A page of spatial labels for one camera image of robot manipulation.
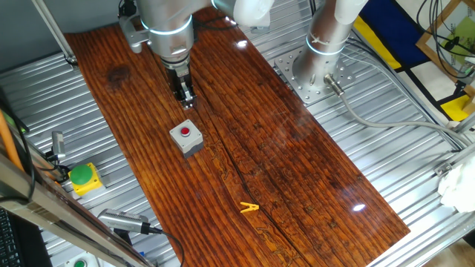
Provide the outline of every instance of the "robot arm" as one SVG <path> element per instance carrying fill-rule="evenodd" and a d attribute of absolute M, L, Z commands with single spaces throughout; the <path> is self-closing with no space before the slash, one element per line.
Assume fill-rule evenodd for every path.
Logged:
<path fill-rule="evenodd" d="M 213 6 L 245 26 L 269 26 L 269 11 L 274 0 L 137 0 L 144 30 L 136 31 L 131 20 L 122 16 L 119 24 L 135 53 L 145 42 L 162 59 L 168 84 L 176 100 L 191 108 L 196 95 L 191 83 L 189 54 L 194 44 L 192 13 Z"/>

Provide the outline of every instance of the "mounting plate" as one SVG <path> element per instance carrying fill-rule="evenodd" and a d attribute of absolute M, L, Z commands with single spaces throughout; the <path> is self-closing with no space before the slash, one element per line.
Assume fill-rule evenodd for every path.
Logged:
<path fill-rule="evenodd" d="M 302 47 L 279 56 L 275 59 L 274 65 L 282 73 L 284 80 L 288 81 L 291 88 L 297 93 L 300 99 L 302 99 L 304 104 L 308 106 L 325 96 L 332 94 L 333 90 L 331 90 L 330 86 L 326 85 L 321 87 L 313 86 L 311 89 L 303 89 L 303 87 L 297 83 L 292 71 L 292 66 L 301 51 Z M 333 77 L 343 89 L 348 88 L 355 83 L 353 72 L 341 60 L 337 61 L 336 67 L 336 72 Z"/>

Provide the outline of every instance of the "wood grain surface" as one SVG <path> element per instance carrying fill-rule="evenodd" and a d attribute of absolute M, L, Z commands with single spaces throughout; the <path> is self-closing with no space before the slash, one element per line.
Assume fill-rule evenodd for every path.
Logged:
<path fill-rule="evenodd" d="M 67 38 L 186 266 L 365 266 L 409 232 L 255 47 L 237 46 L 239 29 L 198 30 L 189 111 L 159 58 L 132 53 L 119 26 Z M 205 142 L 188 159 L 168 133 L 186 119 Z M 241 214 L 240 202 L 261 208 Z"/>

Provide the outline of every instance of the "metal rod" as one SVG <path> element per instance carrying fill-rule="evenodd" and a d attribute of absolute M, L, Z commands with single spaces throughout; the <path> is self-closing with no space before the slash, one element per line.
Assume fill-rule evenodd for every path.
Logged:
<path fill-rule="evenodd" d="M 45 2 L 43 0 L 31 1 L 38 10 L 39 15 L 42 16 L 46 26 L 50 29 L 50 32 L 53 34 L 53 37 L 55 38 L 62 52 L 65 54 L 66 61 L 70 64 L 77 63 L 76 56 L 74 55 L 73 50 L 69 46 L 68 41 L 66 41 L 65 36 L 62 34 L 61 29 L 59 29 L 58 24 L 54 20 L 54 17 L 46 6 Z"/>
<path fill-rule="evenodd" d="M 0 195 L 28 195 L 31 177 L 20 171 L 3 154 L 0 154 L 0 173 Z M 36 183 L 31 203 L 20 205 L 17 202 L 3 202 L 0 206 L 51 230 L 58 237 L 114 266 L 126 267 L 129 263 L 133 266 L 152 266 L 51 179 L 44 176 L 38 178 L 41 182 Z"/>
<path fill-rule="evenodd" d="M 460 124 L 458 124 L 453 131 L 456 133 L 463 134 L 464 132 L 470 130 L 473 126 L 475 126 L 475 112 L 470 114 L 466 119 L 462 120 Z"/>

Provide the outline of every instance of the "gray cable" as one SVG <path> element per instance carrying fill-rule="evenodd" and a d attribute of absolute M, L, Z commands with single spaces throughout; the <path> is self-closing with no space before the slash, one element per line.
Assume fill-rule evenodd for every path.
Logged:
<path fill-rule="evenodd" d="M 358 114 L 355 113 L 355 111 L 351 108 L 350 103 L 348 103 L 347 97 L 344 94 L 340 95 L 340 99 L 343 102 L 343 104 L 347 107 L 350 114 L 358 122 L 360 122 L 361 124 L 364 124 L 366 126 L 375 127 L 375 128 L 391 128 L 391 127 L 401 127 L 401 126 L 411 126 L 411 125 L 413 125 L 413 126 L 424 126 L 424 127 L 429 127 L 429 128 L 435 129 L 435 130 L 443 131 L 446 134 L 448 134 L 448 135 L 450 135 L 454 138 L 457 138 L 462 143 L 464 143 L 464 145 L 466 145 L 466 146 L 471 145 L 471 143 L 467 139 L 465 139 L 463 136 L 461 136 L 460 134 L 458 134 L 458 133 L 456 133 L 456 132 L 454 132 L 450 129 L 447 129 L 445 127 L 442 127 L 442 126 L 439 126 L 437 124 L 433 124 L 433 123 L 430 123 L 430 122 L 394 122 L 394 123 L 368 122 L 367 120 L 362 119 L 360 116 L 358 116 Z"/>

